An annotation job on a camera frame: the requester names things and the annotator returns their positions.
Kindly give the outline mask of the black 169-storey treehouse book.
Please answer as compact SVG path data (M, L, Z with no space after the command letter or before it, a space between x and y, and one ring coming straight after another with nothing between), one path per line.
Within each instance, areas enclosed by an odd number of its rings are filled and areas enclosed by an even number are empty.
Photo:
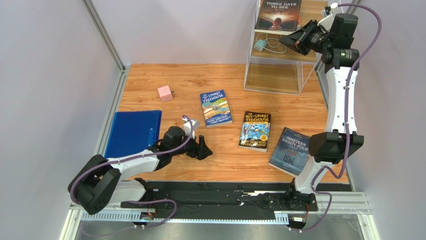
M245 111L238 146L266 153L270 139L270 113Z

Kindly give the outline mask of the three days to see book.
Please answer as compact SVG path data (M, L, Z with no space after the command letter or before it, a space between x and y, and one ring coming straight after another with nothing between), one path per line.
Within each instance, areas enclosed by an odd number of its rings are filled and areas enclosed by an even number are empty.
M300 0L262 0L255 32L289 35L301 28Z

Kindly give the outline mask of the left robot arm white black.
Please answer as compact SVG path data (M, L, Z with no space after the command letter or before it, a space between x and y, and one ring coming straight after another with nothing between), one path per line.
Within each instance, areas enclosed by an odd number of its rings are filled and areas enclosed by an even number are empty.
M131 177L158 171L178 155L203 160L213 154L203 135L195 137L194 130L184 131L170 127L163 138L142 152L116 158L101 154L92 156L68 185L71 201L83 207L90 215L102 211L107 205L129 202L148 204L144 200L148 185L142 179Z

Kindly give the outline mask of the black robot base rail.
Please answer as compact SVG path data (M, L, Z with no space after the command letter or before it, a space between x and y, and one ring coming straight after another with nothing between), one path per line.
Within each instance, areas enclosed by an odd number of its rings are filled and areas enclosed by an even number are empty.
M195 221L280 221L290 212L291 227L303 228L309 213L318 211L316 197L298 193L291 183L151 181L138 204L120 203L123 209L143 209L158 218Z

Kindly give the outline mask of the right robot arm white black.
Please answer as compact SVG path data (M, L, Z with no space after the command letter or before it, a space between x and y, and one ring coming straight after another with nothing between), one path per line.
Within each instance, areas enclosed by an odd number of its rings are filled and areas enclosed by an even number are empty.
M358 17L338 13L329 28L321 21L310 20L301 29L280 38L280 43L306 56L321 55L328 84L328 117L325 130L314 134L309 143L310 159L293 180L292 190L313 194L317 184L332 167L346 162L363 144L357 133L354 116L354 88L362 54L352 48Z

